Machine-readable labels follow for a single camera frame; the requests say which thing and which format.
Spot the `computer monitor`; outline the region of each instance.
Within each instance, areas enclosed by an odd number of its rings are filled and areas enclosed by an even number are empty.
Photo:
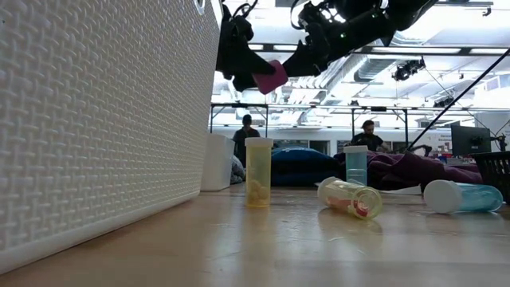
[[[491,132],[487,128],[452,126],[453,156],[491,152]]]

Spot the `ceiling light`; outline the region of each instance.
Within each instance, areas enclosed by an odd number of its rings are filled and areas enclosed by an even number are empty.
[[[276,51],[295,51],[297,49],[297,45],[274,45],[273,49]]]
[[[374,47],[372,48],[373,52],[376,53],[459,53],[461,48],[426,48],[426,47],[416,47],[416,48],[405,48],[405,47]]]
[[[369,59],[378,59],[378,60],[421,60],[420,56],[406,56],[406,55],[367,55]]]
[[[469,53],[487,53],[487,54],[494,54],[494,55],[502,55],[506,51],[507,51],[506,49],[476,48],[476,49],[471,49],[471,51]]]
[[[248,45],[248,47],[251,49],[251,50],[263,50],[264,49],[264,45]]]

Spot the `pink object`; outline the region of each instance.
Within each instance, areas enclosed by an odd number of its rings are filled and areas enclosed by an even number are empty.
[[[274,91],[275,88],[284,85],[288,81],[287,72],[285,72],[284,66],[278,60],[272,60],[269,64],[277,70],[273,75],[252,75],[258,90],[264,95]]]

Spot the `white bottle cap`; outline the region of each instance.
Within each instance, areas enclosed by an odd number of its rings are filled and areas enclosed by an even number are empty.
[[[452,181],[434,180],[425,187],[423,198],[427,206],[434,212],[452,214],[461,207],[462,191]]]
[[[344,147],[343,152],[344,153],[358,153],[358,152],[367,152],[368,147],[367,146],[352,146],[352,147]]]
[[[273,139],[267,138],[247,138],[245,139],[246,147],[273,147]]]

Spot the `purple fabric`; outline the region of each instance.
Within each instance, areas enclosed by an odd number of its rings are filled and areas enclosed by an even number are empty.
[[[335,156],[340,161],[345,177],[345,154]],[[433,180],[453,180],[457,183],[482,183],[476,165],[445,166],[438,160],[413,153],[389,155],[369,151],[367,153],[368,185],[382,191],[406,187],[426,186]]]

